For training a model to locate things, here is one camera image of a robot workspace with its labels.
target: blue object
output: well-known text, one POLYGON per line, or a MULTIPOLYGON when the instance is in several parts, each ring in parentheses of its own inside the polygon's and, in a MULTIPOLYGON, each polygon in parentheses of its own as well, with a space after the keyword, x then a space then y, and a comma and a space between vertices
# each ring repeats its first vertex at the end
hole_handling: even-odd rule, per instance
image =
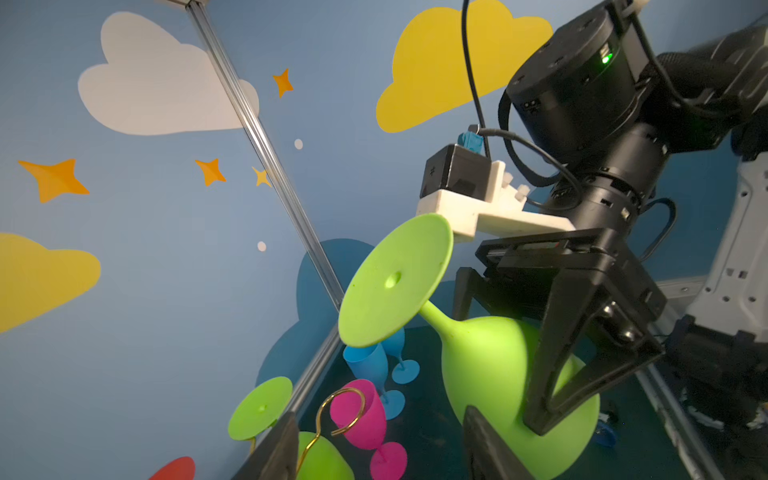
POLYGON ((466 131, 458 136, 458 144, 476 154, 482 152, 482 137, 478 134, 466 131))
POLYGON ((608 447, 612 449, 616 446, 616 442, 618 441, 618 435, 616 435, 616 432, 608 426, 607 423, 603 422, 602 420, 598 420, 598 426, 594 430, 594 435, 592 435, 592 441, 597 443, 598 445, 602 445, 604 447, 608 447))
POLYGON ((398 360, 398 364, 392 369, 392 380, 400 385, 412 382, 417 376, 421 367, 415 360, 403 360, 402 348, 406 346, 406 330, 400 329, 395 332, 394 335, 382 342, 384 352, 387 355, 394 356, 398 360))
POLYGON ((389 364, 382 344, 377 343, 364 349, 347 346, 344 349, 343 357, 355 378, 369 380, 376 386, 379 398, 384 405, 386 419, 392 420, 400 415, 406 405, 406 398, 397 390, 384 391, 384 382, 389 374, 389 364))

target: wine glass base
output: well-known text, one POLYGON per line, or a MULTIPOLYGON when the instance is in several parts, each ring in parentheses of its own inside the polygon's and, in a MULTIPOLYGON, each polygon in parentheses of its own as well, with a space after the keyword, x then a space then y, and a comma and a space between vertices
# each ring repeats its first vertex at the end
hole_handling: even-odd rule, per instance
POLYGON ((387 390, 380 396, 382 405, 384 405, 384 416, 387 420, 392 420, 400 415, 402 409, 406 406, 406 396, 399 390, 387 390))
POLYGON ((380 446, 371 458, 371 478, 373 480, 400 480, 406 473, 408 454, 398 442, 388 442, 380 446))
POLYGON ((400 385, 405 385, 406 383, 415 380, 416 377, 419 376, 419 371, 421 371, 419 362, 416 362, 415 360, 403 360, 402 363, 398 363, 395 365, 395 368, 392 369, 392 380, 400 385))

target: black cable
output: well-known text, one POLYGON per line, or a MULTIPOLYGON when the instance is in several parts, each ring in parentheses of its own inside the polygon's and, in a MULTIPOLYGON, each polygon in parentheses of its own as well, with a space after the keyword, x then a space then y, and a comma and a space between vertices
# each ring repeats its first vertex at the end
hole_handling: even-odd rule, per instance
POLYGON ((648 37, 645 36, 645 31, 643 31, 643 27, 640 25, 640 19, 637 17, 637 13, 631 13, 629 15, 629 20, 634 26, 634 30, 637 33, 637 38, 640 40, 640 45, 643 48, 643 52, 645 52, 645 55, 648 57, 648 61, 650 62, 651 65, 653 65, 659 77, 661 77, 661 80, 664 83, 664 86, 666 87, 667 91, 669 92, 670 95, 672 95, 672 97, 677 101, 677 103, 680 104, 681 108, 684 108, 688 110, 690 113, 695 114, 699 117, 708 118, 708 119, 728 118, 741 113, 741 111, 738 108, 732 111, 715 111, 715 110, 710 110, 708 108, 701 108, 694 105, 690 101, 688 101, 687 98, 683 97, 683 95, 681 95, 680 92, 677 91, 677 89, 674 87, 674 84, 672 83, 672 79, 667 73, 667 70, 664 69, 664 67, 659 62, 658 58, 656 58, 656 55, 654 55, 654 50, 650 46, 648 37))
POLYGON ((516 141, 519 144, 523 144, 524 146, 530 148, 537 154, 541 155, 544 160, 551 164, 553 167, 557 168, 560 173, 565 177, 565 180, 568 180, 568 183, 571 184, 571 186, 574 188, 576 192, 576 197, 574 198, 573 204, 569 204, 565 207, 550 207, 548 205, 541 204, 537 202, 536 200, 528 199, 528 203, 530 205, 533 205, 534 207, 539 208, 546 208, 547 210, 570 210, 571 208, 575 208, 581 203, 581 198, 584 196, 584 190, 581 188, 581 184, 578 180, 576 180, 576 177, 571 173, 569 169, 567 169, 563 164, 555 160, 554 157, 552 157, 550 154, 548 154, 546 151, 544 151, 543 148, 539 147, 537 144, 528 141, 521 137, 520 135, 516 134, 515 132, 507 131, 507 130, 501 130, 498 128, 479 128, 476 132, 478 135, 481 135, 485 138, 487 137, 502 137, 507 138, 511 141, 516 141))
POLYGON ((650 202, 649 204, 646 204, 645 207, 643 207, 642 210, 640 211, 640 215, 649 211, 655 204, 666 205, 670 211, 670 216, 669 216, 669 219, 667 220, 667 224, 664 225, 664 228, 661 229, 661 232, 658 234, 658 236, 654 239, 653 242, 650 243, 650 245, 648 245, 648 248, 645 249, 643 254, 640 255, 639 260, 641 262, 648 260, 648 258, 654 254, 654 252, 659 247, 659 245, 661 245, 661 242, 663 242, 664 239, 667 238, 667 235, 669 235, 670 230, 672 230, 672 227, 677 221, 677 205, 675 205, 672 199, 667 197, 657 198, 656 200, 650 202))
MULTIPOLYGON (((502 98, 498 101, 498 126, 502 130, 509 131, 509 113, 512 108, 512 100, 507 95, 507 92, 502 92, 502 98)), ((523 160, 518 156, 515 151, 515 147, 512 146, 511 140, 504 139, 504 146, 507 147, 507 153, 512 159, 512 163, 518 168, 520 173, 525 177, 526 181, 534 187, 549 187, 556 184, 560 180, 560 174, 557 173, 551 177, 544 177, 531 170, 528 165, 523 163, 523 160)))
MULTIPOLYGON (((478 111, 478 122, 480 128, 485 128, 485 119, 482 116, 482 107, 480 106, 480 97, 478 96, 478 89, 475 86, 475 76, 472 74, 472 62, 469 61, 469 41, 467 40, 467 10, 469 8, 469 0, 464 0, 462 5, 462 44, 464 45, 464 63, 467 67, 467 77, 469 77, 469 88, 472 90, 472 100, 475 101, 475 110, 478 111)), ((491 149, 488 148, 488 138, 483 138, 483 146, 485 147, 485 156, 491 158, 491 149)))

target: orange star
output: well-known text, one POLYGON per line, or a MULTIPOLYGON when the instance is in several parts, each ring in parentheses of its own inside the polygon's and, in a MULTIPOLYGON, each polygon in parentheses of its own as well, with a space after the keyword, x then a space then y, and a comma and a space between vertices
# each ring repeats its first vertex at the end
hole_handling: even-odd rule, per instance
POLYGON ((37 165, 19 161, 38 181, 40 203, 44 204, 61 194, 90 195, 80 181, 74 177, 74 158, 56 165, 37 165))
POLYGON ((288 80, 288 69, 283 72, 282 75, 272 75, 272 78, 275 79, 277 82, 277 88, 280 92, 280 98, 283 97, 283 94, 287 91, 293 90, 293 85, 290 84, 290 80, 288 80))
POLYGON ((258 187, 259 185, 261 185, 261 184, 267 184, 267 185, 269 185, 270 187, 272 187, 272 184, 270 183, 270 179, 269 179, 269 178, 267 178, 267 176, 266 176, 266 169, 264 169, 264 171, 263 171, 263 172, 259 172, 259 171, 256 169, 256 167, 251 167, 251 168, 253 168, 253 171, 255 171, 255 172, 256 172, 256 176, 258 177, 258 178, 256 179, 256 186, 257 186, 257 187, 258 187))
POLYGON ((216 158, 212 162, 201 162, 199 160, 195 160, 195 162, 200 165, 200 169, 203 171, 203 175, 205 175, 205 186, 210 187, 210 185, 218 180, 219 182, 226 182, 227 179, 224 178, 224 175, 221 174, 219 171, 219 159, 216 158))

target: gold metal wire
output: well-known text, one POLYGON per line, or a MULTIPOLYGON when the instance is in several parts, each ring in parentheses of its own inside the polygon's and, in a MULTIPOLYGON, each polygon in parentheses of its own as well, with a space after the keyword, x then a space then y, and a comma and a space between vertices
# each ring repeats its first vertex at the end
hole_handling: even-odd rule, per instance
POLYGON ((315 445, 315 442, 317 442, 317 439, 320 438, 320 416, 323 414, 323 410, 326 408, 326 405, 330 403, 331 400, 336 398, 337 395, 341 395, 342 393, 356 393, 360 396, 360 411, 357 412, 357 416, 354 420, 351 421, 349 425, 346 427, 343 427, 341 429, 337 429, 331 432, 331 436, 335 437, 337 435, 341 435, 342 433, 347 433, 355 424, 362 418, 362 413, 366 409, 366 396, 363 395, 362 392, 360 392, 358 389, 354 389, 352 387, 346 387, 341 390, 336 390, 334 393, 331 393, 330 396, 325 399, 322 405, 320 405, 320 408, 317 410, 317 416, 315 417, 315 427, 317 429, 317 433, 315 434, 315 438, 312 439, 310 443, 307 444, 306 448, 304 449, 304 452, 301 454, 301 458, 299 458, 299 464, 296 466, 296 473, 299 473, 299 470, 301 469, 301 465, 304 464, 304 460, 306 459, 306 455, 310 453, 310 449, 315 445))

